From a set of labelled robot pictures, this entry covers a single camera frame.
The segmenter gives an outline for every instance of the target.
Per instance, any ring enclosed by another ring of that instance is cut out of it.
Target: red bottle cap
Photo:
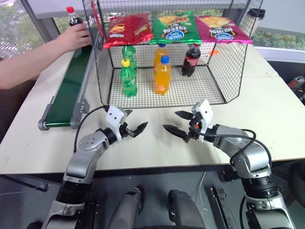
[[[72,6],[66,7],[68,13],[74,13],[74,8]]]

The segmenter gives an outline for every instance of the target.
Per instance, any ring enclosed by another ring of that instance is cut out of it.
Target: person's hand
[[[82,23],[69,27],[55,41],[63,52],[69,52],[91,44],[91,37],[86,25]]]

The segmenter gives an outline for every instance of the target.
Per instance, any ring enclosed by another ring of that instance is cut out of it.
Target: yellow bottle cap
[[[121,63],[122,63],[122,67],[124,67],[124,68],[130,66],[130,60],[129,59],[123,59]]]

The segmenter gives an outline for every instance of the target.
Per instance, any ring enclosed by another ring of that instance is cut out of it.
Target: green soda bottle
[[[134,69],[135,73],[137,73],[138,65],[134,58],[135,48],[133,45],[126,45],[122,49],[123,58],[130,60],[130,65]]]
[[[123,92],[127,97],[137,95],[136,73],[130,65],[129,59],[122,60],[122,69],[120,71],[120,79],[123,85]]]

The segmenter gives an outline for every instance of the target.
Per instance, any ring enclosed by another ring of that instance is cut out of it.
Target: wire mesh basket
[[[260,9],[263,0],[100,0],[97,1],[98,17],[107,37],[109,19],[137,12],[149,12],[150,23],[156,17],[193,11],[195,15],[228,17],[248,31],[253,23],[245,21],[251,8]],[[239,95],[243,75],[246,44],[203,43],[201,57],[191,77],[181,75],[181,67],[188,50],[183,43],[167,44],[171,58],[171,85],[165,95],[154,91],[153,60],[157,45],[143,42],[134,45],[138,64],[138,92],[126,97],[119,77],[122,46],[103,49],[105,38],[97,29],[92,10],[92,1],[83,0],[87,23],[90,29],[102,104],[121,108],[149,108],[194,105],[202,99],[211,104],[224,104]]]

